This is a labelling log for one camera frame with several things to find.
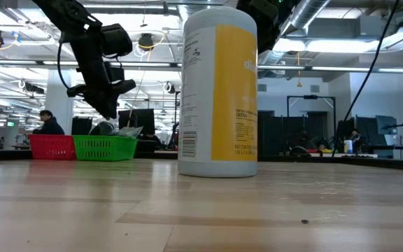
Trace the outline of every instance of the white plastic canister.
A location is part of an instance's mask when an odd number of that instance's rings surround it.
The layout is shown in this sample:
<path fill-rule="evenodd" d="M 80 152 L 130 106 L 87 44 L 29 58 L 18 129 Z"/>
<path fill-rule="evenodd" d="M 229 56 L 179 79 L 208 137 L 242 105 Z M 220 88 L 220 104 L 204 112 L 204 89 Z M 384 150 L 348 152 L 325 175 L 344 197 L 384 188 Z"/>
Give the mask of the white plastic canister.
<path fill-rule="evenodd" d="M 234 8 L 210 8 L 189 17 L 184 35 L 178 172 L 256 175 L 255 21 Z"/>

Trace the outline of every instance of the pillar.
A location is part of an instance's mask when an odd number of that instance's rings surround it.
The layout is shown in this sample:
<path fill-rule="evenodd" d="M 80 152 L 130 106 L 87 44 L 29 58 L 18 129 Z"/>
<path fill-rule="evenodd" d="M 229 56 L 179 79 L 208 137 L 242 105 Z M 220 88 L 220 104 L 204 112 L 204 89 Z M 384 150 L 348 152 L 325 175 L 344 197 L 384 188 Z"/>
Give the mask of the pillar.
<path fill-rule="evenodd" d="M 75 74 L 74 70 L 62 70 L 63 79 L 69 87 L 74 84 Z M 74 98 L 66 95 L 66 88 L 60 80 L 59 72 L 49 70 L 45 109 L 52 112 L 64 133 L 69 135 L 73 122 L 73 104 Z"/>
<path fill-rule="evenodd" d="M 4 133 L 4 150 L 13 150 L 16 144 L 16 136 L 20 130 L 20 120 L 7 120 L 6 133 Z"/>

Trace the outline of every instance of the green basket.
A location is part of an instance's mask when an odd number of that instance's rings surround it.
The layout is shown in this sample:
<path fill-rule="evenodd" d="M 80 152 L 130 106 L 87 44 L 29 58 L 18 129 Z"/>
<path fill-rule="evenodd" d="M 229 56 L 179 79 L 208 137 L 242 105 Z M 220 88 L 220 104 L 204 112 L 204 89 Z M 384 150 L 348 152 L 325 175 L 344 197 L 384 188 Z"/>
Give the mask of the green basket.
<path fill-rule="evenodd" d="M 124 136 L 73 136 L 77 160 L 131 160 L 138 139 Z"/>

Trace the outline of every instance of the plastic basket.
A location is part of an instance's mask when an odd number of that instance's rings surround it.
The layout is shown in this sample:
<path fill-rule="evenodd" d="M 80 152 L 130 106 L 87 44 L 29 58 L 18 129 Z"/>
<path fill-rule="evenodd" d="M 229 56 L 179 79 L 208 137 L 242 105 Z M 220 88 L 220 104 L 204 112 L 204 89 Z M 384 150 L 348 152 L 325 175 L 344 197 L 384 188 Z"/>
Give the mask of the plastic basket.
<path fill-rule="evenodd" d="M 123 136 L 73 136 L 78 160 L 131 160 L 138 139 Z"/>
<path fill-rule="evenodd" d="M 32 157 L 46 160 L 75 160 L 76 149 L 72 136 L 29 135 Z"/>

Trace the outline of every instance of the black robotic arm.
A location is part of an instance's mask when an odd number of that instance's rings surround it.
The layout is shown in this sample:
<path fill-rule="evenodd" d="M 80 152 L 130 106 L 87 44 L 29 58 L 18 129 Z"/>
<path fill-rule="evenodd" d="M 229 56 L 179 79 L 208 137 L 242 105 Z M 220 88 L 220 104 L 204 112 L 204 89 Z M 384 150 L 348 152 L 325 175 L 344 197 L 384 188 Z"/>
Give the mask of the black robotic arm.
<path fill-rule="evenodd" d="M 103 56 L 128 55 L 132 40 L 120 24 L 102 26 L 76 0 L 32 0 L 62 32 L 60 43 L 70 43 L 85 85 L 70 87 L 69 97 L 82 94 L 84 100 L 105 118 L 116 118 L 119 95 L 136 87 L 125 80 L 124 70 L 110 67 Z"/>

